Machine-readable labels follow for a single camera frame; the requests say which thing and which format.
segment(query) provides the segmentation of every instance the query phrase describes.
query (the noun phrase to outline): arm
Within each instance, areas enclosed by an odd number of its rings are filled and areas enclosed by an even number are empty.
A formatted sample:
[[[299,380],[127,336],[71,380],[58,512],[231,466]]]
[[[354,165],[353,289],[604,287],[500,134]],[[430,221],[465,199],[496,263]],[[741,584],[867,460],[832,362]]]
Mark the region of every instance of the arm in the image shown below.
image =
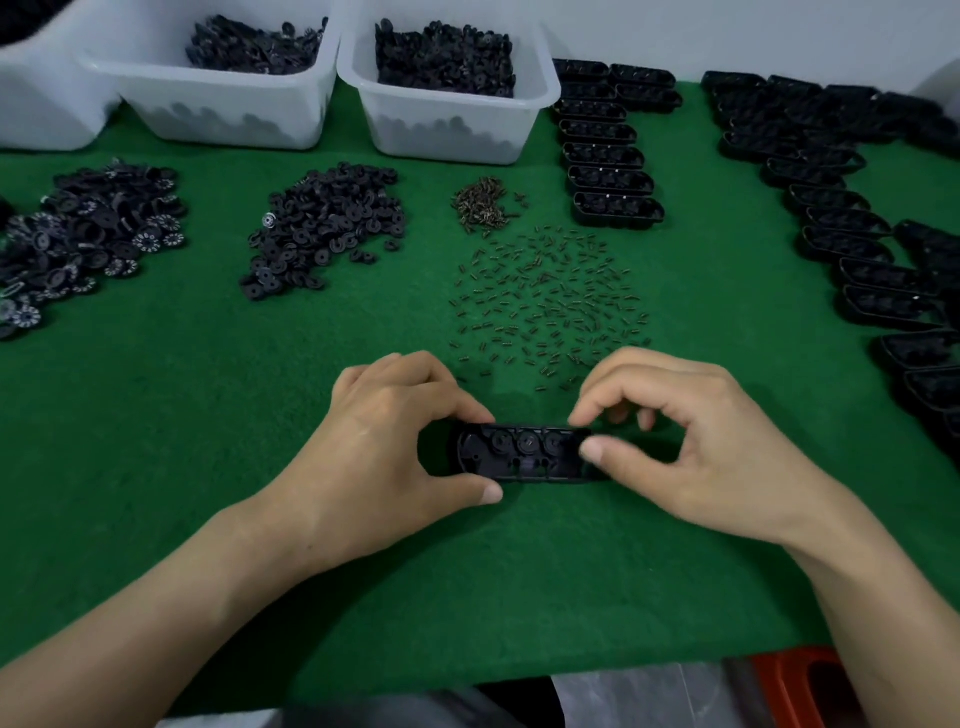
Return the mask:
[[[417,460],[420,431],[450,416],[493,421],[428,353],[343,372],[323,423],[273,483],[0,670],[0,728],[153,728],[231,636],[303,579],[500,501],[492,481],[434,478]]]
[[[611,437],[582,454],[685,521],[784,546],[810,578],[864,711],[875,728],[960,725],[960,617],[880,522],[806,458],[728,372],[646,350],[601,362],[572,425],[638,408],[686,429],[675,463]]]

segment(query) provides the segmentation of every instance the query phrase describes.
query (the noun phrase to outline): floor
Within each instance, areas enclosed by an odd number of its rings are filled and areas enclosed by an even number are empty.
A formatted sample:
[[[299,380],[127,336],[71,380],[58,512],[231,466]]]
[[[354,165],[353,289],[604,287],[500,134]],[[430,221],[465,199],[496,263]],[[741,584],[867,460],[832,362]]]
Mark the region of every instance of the floor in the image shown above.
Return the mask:
[[[584,672],[553,678],[567,728],[775,728],[745,660]],[[516,728],[483,696],[444,692],[295,712],[165,720],[159,728]]]

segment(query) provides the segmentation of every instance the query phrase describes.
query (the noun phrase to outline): table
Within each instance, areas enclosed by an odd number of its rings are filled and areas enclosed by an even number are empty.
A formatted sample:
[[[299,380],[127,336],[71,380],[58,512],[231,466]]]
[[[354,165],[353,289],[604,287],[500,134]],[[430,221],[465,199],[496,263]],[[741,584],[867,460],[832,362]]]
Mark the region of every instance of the table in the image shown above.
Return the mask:
[[[727,366],[777,424],[848,483],[953,604],[960,484],[888,394],[877,330],[831,309],[827,269],[751,164],[720,157],[702,90],[669,116],[632,115],[667,220],[600,231],[650,313],[654,348]],[[346,366],[429,349],[456,365],[447,300],[477,236],[450,196],[496,174],[529,196],[516,230],[569,225],[555,128],[541,115],[510,168],[387,159],[339,85],[317,149],[160,141],[129,109],[74,154],[0,155],[0,194],[36,207],[53,175],[114,156],[181,171],[190,244],[134,280],[53,306],[51,326],[0,350],[0,660],[124,587],[218,509],[275,476],[320,422]],[[870,146],[852,188],[896,222],[960,231],[960,167]],[[340,160],[391,164],[409,225],[374,266],[342,261],[323,293],[250,303],[237,278],[267,196]],[[468,388],[501,422],[561,424],[574,393],[535,395],[536,370]],[[676,451],[679,433],[647,438]],[[439,451],[425,448],[435,460]],[[316,578],[218,654],[180,713],[412,691],[525,675],[713,660],[828,639],[804,576],[773,546],[677,522],[613,485],[509,485],[388,552]]]

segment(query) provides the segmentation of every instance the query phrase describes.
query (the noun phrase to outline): white plastic bin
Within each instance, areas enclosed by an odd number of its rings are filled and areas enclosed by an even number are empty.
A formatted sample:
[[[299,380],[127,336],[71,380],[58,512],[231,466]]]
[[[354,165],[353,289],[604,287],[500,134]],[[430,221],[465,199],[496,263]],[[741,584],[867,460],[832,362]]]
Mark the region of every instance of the white plastic bin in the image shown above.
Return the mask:
[[[113,80],[77,63],[104,0],[74,0],[35,36],[0,48],[0,147],[82,149],[120,99]]]
[[[537,113],[560,98],[546,38],[522,0],[354,0],[337,72],[360,90],[373,144],[384,154],[481,164],[513,164]],[[434,20],[509,33],[515,98],[401,88],[377,82],[374,25],[389,18],[401,33]]]
[[[342,0],[111,0],[109,42],[90,43],[84,62],[115,80],[124,100],[157,136],[203,144],[308,149],[320,139],[336,82]],[[284,22],[319,30],[313,67],[291,76],[193,68],[194,24],[221,14],[254,28]]]

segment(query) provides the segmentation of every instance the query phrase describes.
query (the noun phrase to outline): pile of black discs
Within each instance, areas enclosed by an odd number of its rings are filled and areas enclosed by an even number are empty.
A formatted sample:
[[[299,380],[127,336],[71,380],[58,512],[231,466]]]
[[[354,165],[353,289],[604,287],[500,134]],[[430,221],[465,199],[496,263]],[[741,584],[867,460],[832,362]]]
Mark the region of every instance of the pile of black discs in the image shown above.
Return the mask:
[[[53,20],[71,0],[9,0],[0,7],[0,47],[26,40]]]
[[[351,262],[375,263],[377,255],[358,246],[380,234],[390,236],[384,250],[398,251],[406,216],[400,200],[386,191],[396,179],[396,169],[340,162],[272,194],[263,228],[250,236],[259,255],[240,279],[244,295],[262,301],[287,288],[323,290],[326,281],[311,275],[313,268],[325,268],[347,251]]]
[[[508,34],[455,28],[435,20],[422,33],[397,33],[384,18],[376,26],[379,82],[406,88],[514,98],[516,74]]]
[[[14,215],[0,248],[0,340],[36,328],[51,301],[92,293],[97,274],[128,278],[139,258],[178,248],[186,207],[173,169],[115,159],[54,177],[40,212]]]
[[[284,23],[279,33],[268,33],[212,15],[204,25],[197,23],[186,56],[195,68],[209,71],[289,76],[311,68],[317,61],[326,21],[324,18],[319,31],[307,28],[298,36],[293,23]]]

